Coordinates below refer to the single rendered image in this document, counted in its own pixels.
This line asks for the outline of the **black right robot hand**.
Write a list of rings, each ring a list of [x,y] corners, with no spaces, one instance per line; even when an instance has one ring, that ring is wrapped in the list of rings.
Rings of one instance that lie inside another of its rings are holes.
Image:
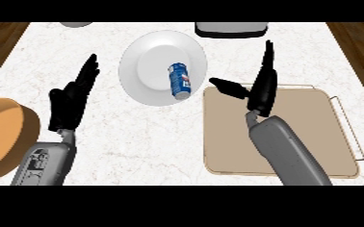
[[[247,110],[257,111],[258,116],[267,117],[273,108],[275,90],[276,90],[276,72],[273,70],[273,43],[266,41],[266,50],[261,60],[261,67],[251,86],[247,89],[239,83],[210,78],[208,82],[217,88],[219,92],[236,99],[247,98]]]

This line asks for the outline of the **blue can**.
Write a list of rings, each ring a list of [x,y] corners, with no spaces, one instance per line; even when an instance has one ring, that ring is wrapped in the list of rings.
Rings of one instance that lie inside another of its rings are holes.
[[[190,81],[186,65],[174,63],[168,69],[170,91],[176,100],[184,100],[190,96]]]

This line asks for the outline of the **white round plate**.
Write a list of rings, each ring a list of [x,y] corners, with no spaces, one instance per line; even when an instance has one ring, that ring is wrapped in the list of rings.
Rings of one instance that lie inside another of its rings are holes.
[[[186,65],[192,85],[190,93],[199,89],[207,60],[198,42],[176,31],[156,31],[142,36],[127,47],[119,62],[119,82],[130,98],[147,106],[179,103],[171,96],[167,68]]]

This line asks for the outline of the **white and black appliance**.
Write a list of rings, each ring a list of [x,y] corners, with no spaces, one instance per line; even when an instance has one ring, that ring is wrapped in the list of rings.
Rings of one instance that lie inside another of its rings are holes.
[[[196,22],[195,33],[202,38],[257,38],[267,31],[267,22]]]

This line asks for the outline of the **grey round object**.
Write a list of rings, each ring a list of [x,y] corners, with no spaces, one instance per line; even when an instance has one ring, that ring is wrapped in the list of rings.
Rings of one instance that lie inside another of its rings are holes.
[[[68,28],[81,28],[91,24],[91,22],[59,22]]]

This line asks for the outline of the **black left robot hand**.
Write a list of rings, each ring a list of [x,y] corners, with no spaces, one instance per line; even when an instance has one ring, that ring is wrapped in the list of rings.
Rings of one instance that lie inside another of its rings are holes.
[[[96,55],[91,54],[73,81],[63,89],[53,88],[48,93],[51,103],[51,117],[48,130],[75,130],[84,114],[87,99],[99,74]]]

